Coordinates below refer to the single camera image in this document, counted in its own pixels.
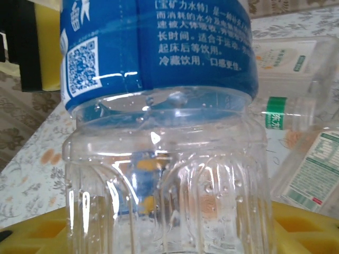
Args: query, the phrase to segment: blue bottle label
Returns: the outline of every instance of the blue bottle label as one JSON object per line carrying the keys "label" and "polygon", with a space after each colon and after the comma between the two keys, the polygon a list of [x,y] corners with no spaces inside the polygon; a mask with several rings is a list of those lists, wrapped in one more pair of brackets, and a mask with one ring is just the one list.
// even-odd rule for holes
{"label": "blue bottle label", "polygon": [[251,22],[238,0],[63,0],[62,98],[173,86],[257,92]]}

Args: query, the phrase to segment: barcode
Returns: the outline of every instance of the barcode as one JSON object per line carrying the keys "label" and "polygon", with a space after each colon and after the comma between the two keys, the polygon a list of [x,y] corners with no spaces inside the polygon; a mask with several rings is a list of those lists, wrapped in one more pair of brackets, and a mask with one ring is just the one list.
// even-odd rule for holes
{"label": "barcode", "polygon": [[287,196],[293,199],[295,202],[300,204],[301,206],[313,210],[313,208],[317,205],[314,201],[310,200],[309,198],[303,196],[302,194],[296,192],[295,190],[291,189],[288,191]]}

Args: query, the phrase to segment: yellow plastic tray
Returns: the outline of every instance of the yellow plastic tray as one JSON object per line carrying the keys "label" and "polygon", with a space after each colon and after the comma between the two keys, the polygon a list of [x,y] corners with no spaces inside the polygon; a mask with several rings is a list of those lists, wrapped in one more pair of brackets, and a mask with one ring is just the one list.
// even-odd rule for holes
{"label": "yellow plastic tray", "polygon": [[[339,254],[339,221],[273,203],[278,254]],[[67,253],[66,209],[2,229],[13,233],[0,242],[1,254]]]}

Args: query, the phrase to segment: patterned tablecloth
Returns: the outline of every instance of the patterned tablecloth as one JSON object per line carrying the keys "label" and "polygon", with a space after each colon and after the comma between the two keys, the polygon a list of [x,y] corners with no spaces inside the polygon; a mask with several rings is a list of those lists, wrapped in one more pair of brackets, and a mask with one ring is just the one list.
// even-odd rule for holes
{"label": "patterned tablecloth", "polygon": [[[339,37],[339,7],[257,19],[254,38]],[[328,111],[332,118],[339,106],[339,72]],[[61,144],[73,132],[74,121],[59,105],[22,150],[0,174],[0,228],[65,206],[64,163]],[[272,176],[300,137],[291,131],[268,131],[268,166]]]}

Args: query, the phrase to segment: clear plastic bottle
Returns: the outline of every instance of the clear plastic bottle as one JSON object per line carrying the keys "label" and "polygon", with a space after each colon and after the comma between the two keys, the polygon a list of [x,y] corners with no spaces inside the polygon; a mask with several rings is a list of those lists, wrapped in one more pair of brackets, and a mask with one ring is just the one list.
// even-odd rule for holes
{"label": "clear plastic bottle", "polygon": [[300,138],[271,179],[276,201],[339,219],[339,111]]}
{"label": "clear plastic bottle", "polygon": [[78,4],[60,39],[69,252],[275,253],[247,1]]}
{"label": "clear plastic bottle", "polygon": [[267,129],[306,131],[314,122],[314,98],[256,98],[248,107],[249,115]]}

